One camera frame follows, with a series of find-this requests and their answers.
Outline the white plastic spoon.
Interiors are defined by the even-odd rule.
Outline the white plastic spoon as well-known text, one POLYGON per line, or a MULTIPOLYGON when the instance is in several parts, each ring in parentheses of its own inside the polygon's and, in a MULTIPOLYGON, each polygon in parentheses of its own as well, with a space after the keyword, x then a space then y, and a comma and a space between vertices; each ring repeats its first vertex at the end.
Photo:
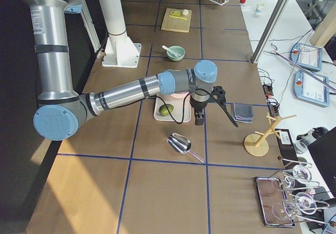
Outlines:
POLYGON ((169 53, 173 54, 174 56, 179 56, 179 54, 176 54, 173 50, 171 50, 169 47, 162 45, 162 48, 168 51, 169 53))

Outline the pink bowl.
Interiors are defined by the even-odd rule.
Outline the pink bowl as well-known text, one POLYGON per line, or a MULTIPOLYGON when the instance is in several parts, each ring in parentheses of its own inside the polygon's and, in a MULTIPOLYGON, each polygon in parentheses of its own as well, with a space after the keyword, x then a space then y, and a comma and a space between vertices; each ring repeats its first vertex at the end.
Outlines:
POLYGON ((173 93, 173 94, 171 94, 171 97, 172 97, 172 98, 175 98, 175 99, 183 99, 183 98, 185 98, 188 94, 189 94, 189 92, 173 93))

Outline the metal ice scoop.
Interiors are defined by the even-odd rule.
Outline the metal ice scoop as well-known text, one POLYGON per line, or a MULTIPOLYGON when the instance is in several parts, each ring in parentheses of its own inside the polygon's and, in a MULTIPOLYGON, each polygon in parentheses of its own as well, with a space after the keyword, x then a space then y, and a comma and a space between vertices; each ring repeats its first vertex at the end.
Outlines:
POLYGON ((189 153, 201 163, 205 162, 203 158, 191 150, 191 141, 187 137, 174 132, 166 139, 166 141, 176 152, 180 154, 189 153))

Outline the mint green bowl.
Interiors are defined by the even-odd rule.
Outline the mint green bowl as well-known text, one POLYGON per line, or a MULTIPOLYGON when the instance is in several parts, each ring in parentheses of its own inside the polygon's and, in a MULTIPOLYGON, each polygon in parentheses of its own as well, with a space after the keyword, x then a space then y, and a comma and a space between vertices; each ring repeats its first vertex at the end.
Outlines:
POLYGON ((181 46, 170 46, 166 51, 168 58, 171 61, 180 61, 185 56, 185 49, 181 46))

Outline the cream rectangular tray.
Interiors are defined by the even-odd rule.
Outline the cream rectangular tray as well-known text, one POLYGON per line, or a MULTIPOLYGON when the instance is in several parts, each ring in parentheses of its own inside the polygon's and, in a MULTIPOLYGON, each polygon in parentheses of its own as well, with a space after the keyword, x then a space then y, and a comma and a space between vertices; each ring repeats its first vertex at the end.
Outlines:
MULTIPOLYGON (((171 112, 172 116, 175 118, 176 121, 181 122, 182 111, 183 111, 182 105, 183 105, 184 97, 174 98, 171 95, 161 95, 161 94, 157 95, 153 116, 158 121, 170 121, 170 122, 173 122, 174 120, 171 118, 169 114, 166 116, 162 116, 159 113, 159 108, 164 104, 163 101, 159 99, 159 97, 161 97, 165 101, 166 104, 171 104, 172 106, 174 106, 174 109, 171 112)), ((185 106, 184 106, 184 119, 183 119, 184 123, 190 121, 191 112, 192 112, 192 108, 190 105, 190 96, 188 96, 185 100, 185 106)))

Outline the green avocado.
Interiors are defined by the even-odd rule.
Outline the green avocado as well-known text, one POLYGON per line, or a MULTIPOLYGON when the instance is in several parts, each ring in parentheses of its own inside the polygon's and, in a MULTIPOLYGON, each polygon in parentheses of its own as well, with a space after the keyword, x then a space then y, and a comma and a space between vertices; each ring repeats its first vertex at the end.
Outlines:
POLYGON ((171 115, 173 111, 174 111, 174 106, 169 104, 169 103, 163 104, 159 107, 159 115, 160 116, 171 115))

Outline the grey folded cloth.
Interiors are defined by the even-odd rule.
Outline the grey folded cloth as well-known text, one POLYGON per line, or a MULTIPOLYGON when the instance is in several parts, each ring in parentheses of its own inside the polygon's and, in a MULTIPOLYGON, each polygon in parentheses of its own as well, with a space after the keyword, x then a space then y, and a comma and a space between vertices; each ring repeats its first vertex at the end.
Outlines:
POLYGON ((236 122, 252 124, 254 119, 251 104, 233 103, 233 119, 236 122))

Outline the wooden mug tree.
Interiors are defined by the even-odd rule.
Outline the wooden mug tree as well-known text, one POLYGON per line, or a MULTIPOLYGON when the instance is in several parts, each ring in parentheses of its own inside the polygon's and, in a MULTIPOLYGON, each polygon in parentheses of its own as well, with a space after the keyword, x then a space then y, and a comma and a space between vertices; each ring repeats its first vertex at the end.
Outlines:
POLYGON ((269 121, 268 129, 264 133, 255 131, 253 134, 246 136, 244 139, 245 150, 252 156, 261 157, 266 155, 269 151, 269 145, 266 141, 267 136, 269 136, 270 134, 274 134, 277 138, 280 139, 279 133, 281 132, 281 130, 276 129, 277 125, 282 120, 294 117, 296 117, 296 115, 291 115, 284 118, 281 116, 273 117, 268 112, 266 115, 266 118, 269 121))

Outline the bamboo cutting board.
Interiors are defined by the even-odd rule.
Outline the bamboo cutting board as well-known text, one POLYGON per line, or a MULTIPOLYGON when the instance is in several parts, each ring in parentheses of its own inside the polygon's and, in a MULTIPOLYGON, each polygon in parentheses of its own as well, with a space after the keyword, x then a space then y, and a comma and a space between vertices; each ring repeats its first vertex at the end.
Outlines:
POLYGON ((188 9, 187 16, 183 16, 182 11, 183 9, 167 8, 163 17, 161 30, 188 33, 190 30, 192 10, 188 9), (171 11, 179 11, 181 13, 180 16, 187 17, 188 20, 170 18, 169 15, 171 11))

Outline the upper lemon slice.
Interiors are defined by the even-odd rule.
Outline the upper lemon slice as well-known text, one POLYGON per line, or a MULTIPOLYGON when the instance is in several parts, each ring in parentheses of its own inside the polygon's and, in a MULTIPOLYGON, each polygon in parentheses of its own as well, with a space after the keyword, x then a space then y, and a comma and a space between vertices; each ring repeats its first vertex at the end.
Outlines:
POLYGON ((179 11, 171 11, 170 14, 174 15, 174 16, 180 16, 181 15, 181 13, 179 11))

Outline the white paper cup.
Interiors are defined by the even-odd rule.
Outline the white paper cup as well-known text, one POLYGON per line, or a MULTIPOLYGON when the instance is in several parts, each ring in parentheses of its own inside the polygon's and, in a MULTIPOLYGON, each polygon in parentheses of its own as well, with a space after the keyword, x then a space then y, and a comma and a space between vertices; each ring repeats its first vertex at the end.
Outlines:
POLYGON ((262 15, 264 9, 264 3, 257 3, 255 8, 255 16, 259 17, 262 15))

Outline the lower teach pendant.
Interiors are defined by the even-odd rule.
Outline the lower teach pendant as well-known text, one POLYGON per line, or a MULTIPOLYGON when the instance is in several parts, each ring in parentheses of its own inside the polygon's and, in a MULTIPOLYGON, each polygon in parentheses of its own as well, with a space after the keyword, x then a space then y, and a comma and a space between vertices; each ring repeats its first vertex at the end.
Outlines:
POLYGON ((295 74, 293 91, 295 96, 300 100, 321 107, 328 107, 330 105, 329 89, 302 70, 298 70, 295 74))

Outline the teach pendant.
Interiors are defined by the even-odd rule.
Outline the teach pendant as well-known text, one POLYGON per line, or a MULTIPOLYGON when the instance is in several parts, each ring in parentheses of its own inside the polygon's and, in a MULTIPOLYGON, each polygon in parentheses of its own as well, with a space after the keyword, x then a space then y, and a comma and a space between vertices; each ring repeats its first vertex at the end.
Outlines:
POLYGON ((330 105, 329 89, 302 70, 298 70, 295 74, 293 91, 295 96, 300 100, 321 107, 328 107, 330 105))
POLYGON ((319 47, 297 43, 291 50, 290 58, 305 69, 322 70, 322 49, 319 47))

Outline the upper teach pendant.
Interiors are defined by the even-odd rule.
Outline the upper teach pendant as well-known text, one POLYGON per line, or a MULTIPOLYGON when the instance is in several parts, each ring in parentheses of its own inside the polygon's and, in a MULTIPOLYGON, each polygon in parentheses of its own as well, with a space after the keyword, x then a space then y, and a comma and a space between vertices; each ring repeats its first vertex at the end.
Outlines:
POLYGON ((322 49, 319 47, 297 43, 291 50, 290 58, 305 69, 322 70, 322 49))

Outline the aluminium frame post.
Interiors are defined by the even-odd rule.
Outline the aluminium frame post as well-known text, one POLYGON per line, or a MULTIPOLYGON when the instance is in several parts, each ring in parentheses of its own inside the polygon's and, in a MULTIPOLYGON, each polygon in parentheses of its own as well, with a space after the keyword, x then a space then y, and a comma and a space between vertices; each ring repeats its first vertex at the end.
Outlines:
POLYGON ((282 12, 284 11, 285 7, 287 6, 289 0, 278 0, 277 4, 275 5, 275 8, 271 14, 271 17, 269 18, 269 21, 265 27, 265 30, 260 38, 260 41, 258 42, 258 45, 254 51, 253 56, 251 57, 251 62, 256 64, 258 63, 258 60, 261 56, 261 53, 263 52, 265 45, 267 41, 270 38, 270 35, 274 31, 274 28, 281 17, 282 12))

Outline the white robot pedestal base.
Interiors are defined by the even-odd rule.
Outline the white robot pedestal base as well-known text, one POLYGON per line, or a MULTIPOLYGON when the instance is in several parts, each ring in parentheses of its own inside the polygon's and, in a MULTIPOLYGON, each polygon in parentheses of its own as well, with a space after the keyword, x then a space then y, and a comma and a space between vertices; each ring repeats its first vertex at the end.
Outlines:
POLYGON ((121 0, 99 0, 108 32, 104 67, 136 68, 142 45, 127 34, 121 0))

